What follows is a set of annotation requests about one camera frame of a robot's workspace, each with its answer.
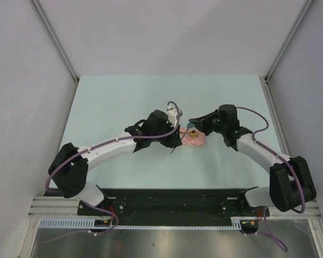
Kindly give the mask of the pink satin napkin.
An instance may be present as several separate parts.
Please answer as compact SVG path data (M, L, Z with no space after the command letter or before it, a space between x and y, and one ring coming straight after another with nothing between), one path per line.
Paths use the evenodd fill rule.
M180 129L180 137L183 135L183 133L185 132L186 128L181 128ZM182 145L183 146L194 146L194 147L200 147L203 146L206 142L206 136L205 134L203 134L202 132L199 132L199 136L196 138L191 138L188 134L183 138L182 140Z

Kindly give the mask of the right aluminium table rail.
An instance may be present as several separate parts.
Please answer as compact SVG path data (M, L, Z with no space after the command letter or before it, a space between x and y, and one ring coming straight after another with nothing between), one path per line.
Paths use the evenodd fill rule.
M271 116L271 123L273 124L273 128L276 133L280 150L283 153L292 157L300 156L299 153L295 152L291 148L291 145L286 135L285 126L280 115L280 111L277 107L276 100L272 94L271 85L269 84L269 82L266 80L265 77L259 76L258 78L262 87L264 98L266 100L269 114Z

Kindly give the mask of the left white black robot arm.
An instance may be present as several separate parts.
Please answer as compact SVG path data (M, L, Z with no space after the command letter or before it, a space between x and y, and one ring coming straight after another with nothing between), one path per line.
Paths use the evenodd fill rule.
M180 146L181 116L182 111L177 108L154 110L147 119L127 127L112 139L83 147L63 145L48 169L46 191L60 193L64 198L75 197L89 204L95 214L104 214L108 201L97 185L87 181L88 172L108 160L148 148L153 142L167 148ZM49 182L54 182L56 189L51 189Z

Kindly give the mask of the front aluminium cross rail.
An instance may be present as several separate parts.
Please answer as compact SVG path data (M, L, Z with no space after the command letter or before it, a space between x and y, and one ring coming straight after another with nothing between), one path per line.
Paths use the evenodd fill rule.
M79 218L77 215L79 201L76 198L64 199L63 197L35 197L28 211L31 218ZM321 219L320 210L316 201L306 203L305 212L302 214L294 211L281 212L274 206L269 207L269 219Z

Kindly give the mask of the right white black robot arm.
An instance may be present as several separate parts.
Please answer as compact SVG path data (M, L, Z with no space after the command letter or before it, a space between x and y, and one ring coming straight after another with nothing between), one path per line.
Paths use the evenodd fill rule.
M305 212L306 203L315 200L317 192L307 161L277 152L258 140L259 130L251 131L241 126L238 107L221 105L215 111L189 120L205 135L213 132L223 136L227 147L251 158L269 174L269 186L251 188L237 202L238 211L249 216L260 206L274 206L281 212Z

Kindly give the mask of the left aluminium frame post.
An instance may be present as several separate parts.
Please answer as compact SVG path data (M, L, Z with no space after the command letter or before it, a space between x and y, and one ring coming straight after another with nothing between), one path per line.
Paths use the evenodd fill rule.
M71 61L59 39L57 36L53 25L48 18L47 13L45 12L43 6L41 5L41 2L38 0L29 0L29 3L31 4L32 9L34 10L37 18L39 19L43 29L46 32L46 35L50 39L53 47L55 48L61 62L63 63L64 67L66 68L68 74L72 78L73 82L78 85L79 83L79 77L77 76L75 69L73 65L71 64Z

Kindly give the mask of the gold spoon teal handle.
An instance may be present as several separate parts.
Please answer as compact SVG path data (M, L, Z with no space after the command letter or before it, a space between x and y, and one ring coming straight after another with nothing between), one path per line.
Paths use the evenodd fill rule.
M199 132L196 131L196 130L192 130L192 131L189 131L188 132L188 135L191 137L191 138L196 138L199 136Z

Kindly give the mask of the right aluminium frame post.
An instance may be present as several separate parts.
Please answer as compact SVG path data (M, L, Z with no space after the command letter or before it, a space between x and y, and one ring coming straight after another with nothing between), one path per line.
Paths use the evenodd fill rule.
M299 13L296 16L295 21L291 25L291 28L289 32L286 35L286 38L284 39L281 48L277 52L276 57L274 58L270 68L268 69L268 72L264 76L264 80L266 83L269 83L270 80L272 79L276 69L280 65L282 59L284 58L287 50L291 46L292 42L294 41L298 31L300 30L303 22L305 21L307 15L309 14L312 6L316 3L317 1L315 0L306 0L304 4L302 5Z

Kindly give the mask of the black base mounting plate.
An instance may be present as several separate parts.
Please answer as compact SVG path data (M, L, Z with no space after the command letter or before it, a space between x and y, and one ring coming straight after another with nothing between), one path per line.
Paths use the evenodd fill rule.
M214 225L232 217L255 219L263 207L250 207L245 189L102 189L99 208L113 211L119 223Z

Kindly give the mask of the aluminium frame post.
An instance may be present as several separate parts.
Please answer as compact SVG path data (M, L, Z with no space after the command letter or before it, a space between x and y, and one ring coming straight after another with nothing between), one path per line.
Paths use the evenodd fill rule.
M45 12L43 6L41 5L41 2L38 0L29 0L29 3L31 4L32 9L34 10L37 18L39 19L43 29L46 32L46 35L50 39L53 47L55 48L61 62L63 63L64 67L66 68L68 74L72 78L73 82L78 85L79 83L79 77L77 76L75 69L73 65L71 64L71 61L59 39L57 36L53 25L48 18L47 13Z
M276 69L280 65L282 59L284 58L287 50L291 46L292 42L294 41L298 31L300 30L303 22L305 21L307 15L309 14L312 6L316 3L317 1L315 0L306 0L304 4L302 5L299 13L296 16L295 21L291 25L291 28L289 32L286 35L286 38L284 39L281 48L277 52L276 57L274 58L270 68L268 69L268 72L264 76L264 80L266 83L269 83L270 80L272 79Z

